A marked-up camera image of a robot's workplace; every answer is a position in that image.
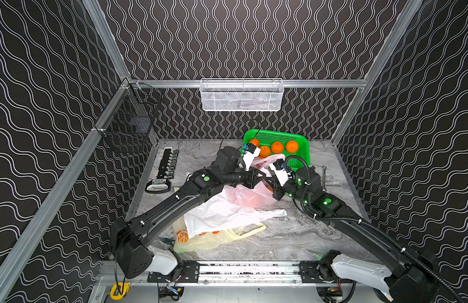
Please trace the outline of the pink plastic bag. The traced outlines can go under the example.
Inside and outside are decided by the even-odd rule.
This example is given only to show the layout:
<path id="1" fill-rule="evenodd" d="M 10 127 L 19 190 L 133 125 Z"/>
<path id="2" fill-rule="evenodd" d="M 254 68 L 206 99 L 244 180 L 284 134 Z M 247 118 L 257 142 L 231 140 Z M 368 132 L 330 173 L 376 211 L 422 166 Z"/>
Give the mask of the pink plastic bag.
<path id="1" fill-rule="evenodd" d="M 261 170 L 268 177 L 274 177 L 275 173 L 271 171 L 270 165 L 277 160 L 285 160 L 285 158 L 286 156 L 283 154 L 255 158 L 251 163 L 251 167 Z M 256 184 L 254 189 L 246 188 L 243 185 L 237 185 L 235 188 L 225 186 L 222 193 L 230 203 L 240 207 L 262 208 L 277 202 L 273 197 L 273 190 L 268 187 L 268 183 L 265 181 Z"/>

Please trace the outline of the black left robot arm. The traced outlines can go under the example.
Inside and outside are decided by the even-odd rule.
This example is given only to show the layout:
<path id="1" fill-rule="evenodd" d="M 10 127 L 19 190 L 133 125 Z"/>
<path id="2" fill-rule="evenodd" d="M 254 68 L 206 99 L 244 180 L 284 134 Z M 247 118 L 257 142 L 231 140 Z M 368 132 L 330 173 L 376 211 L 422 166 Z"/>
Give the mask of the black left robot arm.
<path id="1" fill-rule="evenodd" d="M 130 219 L 120 218 L 111 226 L 110 246 L 118 266 L 132 279 L 150 266 L 154 253 L 148 249 L 166 227 L 191 209 L 221 193 L 225 186 L 254 188 L 266 174 L 254 167 L 240 167 L 240 151 L 232 146 L 218 150 L 213 163 L 193 172 L 185 184 L 147 212 Z"/>

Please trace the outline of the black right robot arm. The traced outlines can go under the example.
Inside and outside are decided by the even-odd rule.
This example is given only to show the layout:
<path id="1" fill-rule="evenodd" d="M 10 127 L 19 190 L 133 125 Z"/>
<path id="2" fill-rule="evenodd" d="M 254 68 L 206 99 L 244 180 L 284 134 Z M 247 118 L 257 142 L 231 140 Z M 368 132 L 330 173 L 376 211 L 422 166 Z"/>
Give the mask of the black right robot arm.
<path id="1" fill-rule="evenodd" d="M 431 302 L 439 289 L 462 302 L 455 288 L 440 277 L 434 254 L 405 246 L 364 220 L 343 200 L 327 193 L 315 168 L 301 157 L 296 160 L 302 167 L 292 170 L 288 163 L 293 158 L 270 164 L 273 195 L 288 195 L 307 216 L 349 236 L 378 259 L 376 263 L 361 261 L 331 250 L 309 273 L 325 282 L 351 280 L 370 286 L 389 302 Z"/>

